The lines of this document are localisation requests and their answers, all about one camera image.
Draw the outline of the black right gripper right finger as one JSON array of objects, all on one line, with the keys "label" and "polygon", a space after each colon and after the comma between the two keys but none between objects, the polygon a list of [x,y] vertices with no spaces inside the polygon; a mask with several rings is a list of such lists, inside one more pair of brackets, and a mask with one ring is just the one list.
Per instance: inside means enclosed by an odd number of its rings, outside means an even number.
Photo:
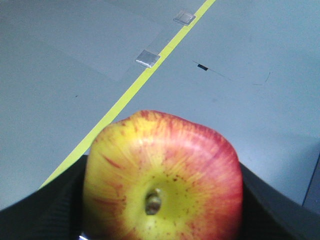
[{"label": "black right gripper right finger", "polygon": [[318,240],[320,216],[292,201],[244,164],[239,240]]}]

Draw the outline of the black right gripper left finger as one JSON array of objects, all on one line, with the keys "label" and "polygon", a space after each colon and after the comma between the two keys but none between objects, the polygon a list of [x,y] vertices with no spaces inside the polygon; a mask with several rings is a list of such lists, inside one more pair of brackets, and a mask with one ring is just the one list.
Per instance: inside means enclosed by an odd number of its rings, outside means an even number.
[{"label": "black right gripper left finger", "polygon": [[46,186],[0,212],[2,240],[77,240],[83,226],[83,155]]}]

